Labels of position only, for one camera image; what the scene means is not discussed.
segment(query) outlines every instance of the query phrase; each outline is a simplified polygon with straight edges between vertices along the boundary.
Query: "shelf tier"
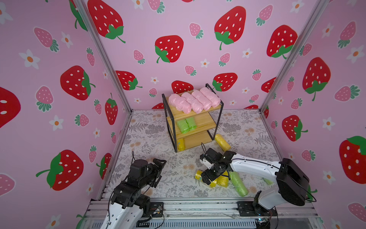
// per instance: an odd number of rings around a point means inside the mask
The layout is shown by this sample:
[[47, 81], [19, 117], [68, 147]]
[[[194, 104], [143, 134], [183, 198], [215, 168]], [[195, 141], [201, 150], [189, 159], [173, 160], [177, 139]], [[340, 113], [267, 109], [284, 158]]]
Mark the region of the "shelf tier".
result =
[[204, 113], [208, 113], [214, 110], [219, 110], [221, 108], [221, 104], [219, 104], [217, 107], [211, 107], [208, 111], [203, 110], [201, 113], [197, 114], [196, 112], [194, 112], [193, 110], [191, 110], [191, 112], [189, 114], [185, 114], [182, 111], [178, 111], [174, 106], [170, 105], [170, 110], [172, 111], [173, 117], [174, 117], [174, 121], [179, 121], [182, 119], [186, 119], [195, 115], [201, 115]]
[[[177, 122], [175, 122], [175, 133], [176, 133], [176, 138], [177, 140], [181, 139], [181, 138], [185, 138], [187, 136], [205, 131], [205, 130], [210, 130], [216, 127], [216, 123], [215, 121], [212, 119], [211, 115], [206, 112], [203, 114], [197, 114], [194, 117], [194, 121], [196, 122], [197, 128], [194, 130], [190, 130], [188, 131], [188, 133], [182, 134], [180, 132], [179, 127], [177, 126]], [[169, 126], [170, 126], [170, 130], [171, 132], [173, 132], [173, 125], [172, 125], [172, 120], [170, 119], [170, 117], [167, 117]]]

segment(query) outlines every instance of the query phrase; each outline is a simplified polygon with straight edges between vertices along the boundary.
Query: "pink wallpaper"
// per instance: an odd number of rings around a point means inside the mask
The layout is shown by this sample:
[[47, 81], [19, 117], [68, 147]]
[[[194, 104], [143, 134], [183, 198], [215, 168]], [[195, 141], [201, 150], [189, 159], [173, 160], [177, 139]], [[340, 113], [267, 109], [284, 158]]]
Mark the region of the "pink wallpaper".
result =
[[261, 106], [316, 2], [84, 1], [133, 109], [206, 83], [226, 108]]
[[1, 228], [78, 229], [97, 198], [127, 113], [85, 29], [70, 1], [0, 2]]
[[329, 3], [267, 122], [284, 157], [310, 178], [326, 228], [366, 228], [365, 1]]

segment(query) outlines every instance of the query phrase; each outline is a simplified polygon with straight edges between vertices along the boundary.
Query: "green wrapped roll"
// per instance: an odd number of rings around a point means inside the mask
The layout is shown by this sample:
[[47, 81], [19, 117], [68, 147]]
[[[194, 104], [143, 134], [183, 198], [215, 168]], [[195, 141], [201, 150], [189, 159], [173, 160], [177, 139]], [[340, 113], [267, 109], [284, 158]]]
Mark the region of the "green wrapped roll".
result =
[[196, 122], [194, 121], [193, 117], [187, 118], [186, 121], [187, 121], [189, 130], [194, 130], [197, 128]]
[[185, 120], [185, 119], [184, 119], [184, 120], [179, 120], [179, 121], [177, 121], [177, 126], [179, 127], [180, 132], [181, 132], [182, 134], [186, 134], [186, 133], [188, 133], [188, 131], [189, 131], [189, 127], [188, 127], [188, 124], [187, 124], [187, 122], [186, 122], [186, 120]]
[[248, 195], [248, 190], [243, 184], [239, 173], [237, 172], [230, 172], [230, 179], [235, 186], [236, 191], [239, 193], [241, 197]]

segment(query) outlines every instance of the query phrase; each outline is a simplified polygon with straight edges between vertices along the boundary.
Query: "plastic-wrapped towel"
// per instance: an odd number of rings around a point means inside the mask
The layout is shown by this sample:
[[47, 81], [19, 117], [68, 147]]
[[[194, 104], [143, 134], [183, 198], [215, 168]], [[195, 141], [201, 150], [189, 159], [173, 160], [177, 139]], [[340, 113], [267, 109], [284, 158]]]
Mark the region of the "plastic-wrapped towel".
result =
[[207, 87], [201, 88], [199, 91], [211, 101], [212, 107], [217, 107], [220, 104], [221, 99]]
[[193, 90], [192, 96], [195, 97], [200, 103], [202, 103], [205, 111], [212, 107], [212, 103], [207, 99], [199, 90]]
[[187, 100], [189, 104], [191, 104], [192, 110], [197, 114], [203, 111], [203, 105], [197, 99], [195, 99], [191, 94], [185, 92], [182, 94], [182, 97]]

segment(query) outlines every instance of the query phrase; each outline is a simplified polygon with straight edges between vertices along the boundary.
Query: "pink strawberry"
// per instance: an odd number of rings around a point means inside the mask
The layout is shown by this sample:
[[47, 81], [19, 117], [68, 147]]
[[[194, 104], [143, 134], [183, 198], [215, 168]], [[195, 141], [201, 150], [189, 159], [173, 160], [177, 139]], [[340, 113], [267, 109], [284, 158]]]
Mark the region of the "pink strawberry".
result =
[[299, 109], [299, 107], [301, 107], [301, 105], [302, 105], [302, 99], [298, 98], [298, 99], [295, 99], [291, 103], [291, 108], [294, 109], [294, 110], [297, 110], [297, 109]]
[[149, 96], [150, 97], [155, 97], [156, 95], [158, 94], [158, 91], [156, 90], [156, 88], [152, 88], [152, 89], [150, 89], [150, 91], [149, 91]]
[[94, 100], [94, 106], [95, 106], [95, 111], [98, 113], [98, 115], [102, 114], [102, 105], [99, 103], [99, 100]]
[[191, 76], [194, 76], [197, 74], [196, 70], [194, 70], [194, 67], [192, 67], [192, 66], [187, 65], [184, 67], [184, 69], [186, 70], [186, 73]]
[[89, 118], [85, 114], [77, 115], [74, 119], [75, 124], [78, 126], [86, 126], [89, 123]]
[[261, 71], [259, 69], [256, 69], [254, 72], [253, 72], [253, 75], [252, 75], [252, 78], [255, 80], [255, 81], [258, 81], [260, 78], [261, 78], [262, 74], [261, 74]]
[[90, 161], [90, 163], [93, 163], [96, 157], [97, 157], [97, 147], [95, 147], [93, 145], [90, 148], [90, 153], [89, 153], [89, 161]]
[[199, 24], [190, 23], [189, 32], [191, 32], [192, 37], [196, 37], [196, 39], [201, 39], [203, 37], [203, 30]]
[[355, 85], [352, 85], [351, 87], [344, 86], [337, 91], [334, 98], [341, 102], [347, 102], [350, 99], [355, 99], [359, 95], [360, 91], [361, 90]]
[[112, 132], [112, 134], [111, 134], [111, 138], [112, 138], [112, 142], [113, 142], [114, 144], [116, 144], [117, 136], [116, 136], [116, 134], [115, 134], [114, 132]]
[[0, 196], [3, 196], [13, 190], [15, 187], [15, 180], [8, 174], [0, 173]]
[[55, 39], [52, 39], [52, 35], [47, 30], [41, 29], [39, 27], [34, 27], [33, 31], [44, 47], [49, 48], [52, 52], [59, 51], [59, 44], [57, 44], [57, 41]]
[[315, 156], [316, 154], [314, 153], [314, 151], [309, 151], [309, 150], [304, 150], [304, 152], [301, 153], [301, 157], [306, 160], [307, 162], [310, 162], [312, 160], [315, 160]]
[[365, 207], [357, 202], [350, 203], [348, 205], [348, 210], [352, 215], [356, 216], [359, 220], [366, 222], [366, 209]]
[[292, 90], [292, 88], [294, 87], [294, 77], [291, 76], [290, 79], [288, 80], [288, 83], [287, 83], [287, 90], [290, 92]]
[[277, 127], [277, 121], [276, 120], [272, 121], [271, 127], [272, 127], [272, 129], [275, 129]]
[[225, 53], [220, 57], [219, 66], [224, 67], [230, 60], [230, 53]]
[[340, 34], [338, 41], [338, 48], [344, 48], [350, 43], [350, 39], [355, 35], [356, 33], [356, 23], [350, 22], [348, 25], [344, 28], [342, 33]]
[[260, 12], [259, 12], [259, 18], [257, 18], [257, 26], [262, 26], [264, 23], [266, 23], [266, 20], [268, 20], [271, 15], [272, 15], [272, 11], [273, 11], [273, 5], [268, 5], [266, 7], [264, 7]]
[[160, 0], [147, 0], [150, 5], [150, 8], [153, 11], [156, 11], [158, 14], [162, 14], [164, 12], [164, 3]]
[[48, 87], [40, 87], [36, 93], [36, 99], [38, 100], [36, 105], [38, 106], [39, 110], [46, 112], [52, 108], [51, 104], [53, 103], [53, 96]]
[[253, 95], [252, 97], [250, 97], [249, 102], [254, 103], [254, 101], [256, 101], [258, 98], [259, 98], [259, 95]]
[[87, 49], [86, 49], [86, 52], [87, 52], [87, 54], [86, 54], [86, 58], [88, 59], [88, 61], [89, 61], [90, 65], [93, 67], [93, 66], [94, 66], [94, 64], [95, 64], [95, 58], [94, 58], [94, 56], [93, 56], [92, 49], [91, 49], [91, 48], [87, 48]]
[[134, 58], [135, 58], [135, 60], [137, 60], [137, 62], [139, 64], [144, 64], [145, 63], [145, 59], [143, 58], [143, 54], [140, 51], [136, 50], [136, 49], [134, 50]]

